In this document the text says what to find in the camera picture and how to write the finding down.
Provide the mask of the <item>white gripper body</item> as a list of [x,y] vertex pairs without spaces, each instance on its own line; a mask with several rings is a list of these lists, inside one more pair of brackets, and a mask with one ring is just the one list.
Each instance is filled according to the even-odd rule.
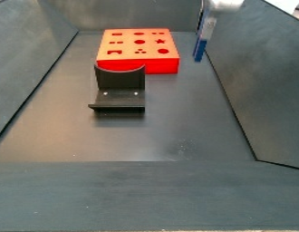
[[204,9],[209,12],[234,12],[244,0],[204,0]]

